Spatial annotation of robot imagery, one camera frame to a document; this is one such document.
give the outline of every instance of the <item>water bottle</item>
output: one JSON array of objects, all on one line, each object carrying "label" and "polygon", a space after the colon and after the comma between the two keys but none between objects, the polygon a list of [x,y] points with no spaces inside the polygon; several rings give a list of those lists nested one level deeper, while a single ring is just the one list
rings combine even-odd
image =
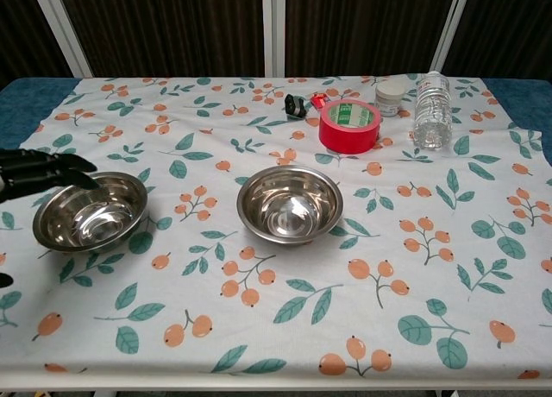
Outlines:
[{"label": "water bottle", "polygon": [[449,80],[439,72],[429,72],[418,83],[415,119],[417,147],[439,149],[449,144],[452,135]]}]

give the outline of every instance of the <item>bottle label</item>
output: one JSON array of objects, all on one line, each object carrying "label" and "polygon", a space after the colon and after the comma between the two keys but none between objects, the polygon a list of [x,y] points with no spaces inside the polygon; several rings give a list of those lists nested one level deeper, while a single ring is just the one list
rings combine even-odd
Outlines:
[{"label": "bottle label", "polygon": [[428,89],[443,89],[445,91],[448,90],[447,86],[447,80],[442,77],[431,77],[422,79],[419,84],[417,84],[417,94],[418,96],[421,95],[423,92],[427,91]]}]

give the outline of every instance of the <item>stainless steel bowl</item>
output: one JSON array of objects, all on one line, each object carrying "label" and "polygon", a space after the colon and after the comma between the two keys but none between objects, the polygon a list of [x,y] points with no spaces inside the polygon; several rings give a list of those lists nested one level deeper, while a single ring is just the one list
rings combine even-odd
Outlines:
[{"label": "stainless steel bowl", "polygon": [[271,167],[245,182],[237,209],[257,236],[280,244],[302,244],[336,225],[343,197],[328,176],[312,168]]},{"label": "stainless steel bowl", "polygon": [[146,187],[125,173],[94,173],[101,186],[58,190],[34,215],[33,233],[46,248],[102,253],[126,240],[146,210]]}]

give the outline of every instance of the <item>tape roll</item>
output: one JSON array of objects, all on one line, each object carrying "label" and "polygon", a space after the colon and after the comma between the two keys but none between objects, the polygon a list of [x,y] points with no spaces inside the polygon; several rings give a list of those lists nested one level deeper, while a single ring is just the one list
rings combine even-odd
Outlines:
[{"label": "tape roll", "polygon": [[380,123],[381,114],[372,105],[354,99],[332,101],[320,112],[318,137],[337,153],[364,153],[376,143]]}]

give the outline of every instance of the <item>floral tablecloth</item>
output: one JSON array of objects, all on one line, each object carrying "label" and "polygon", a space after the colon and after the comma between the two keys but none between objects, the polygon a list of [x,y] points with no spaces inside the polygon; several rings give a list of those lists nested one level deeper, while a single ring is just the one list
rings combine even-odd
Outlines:
[{"label": "floral tablecloth", "polygon": [[[549,381],[552,169],[480,79],[450,79],[453,141],[411,141],[418,75],[356,156],[319,142],[287,93],[374,100],[387,78],[84,79],[22,148],[137,176],[148,214],[120,248],[62,255],[31,224],[51,192],[0,205],[0,375],[173,373]],[[286,248],[246,231],[241,184],[265,167],[338,183],[343,220]]]}]

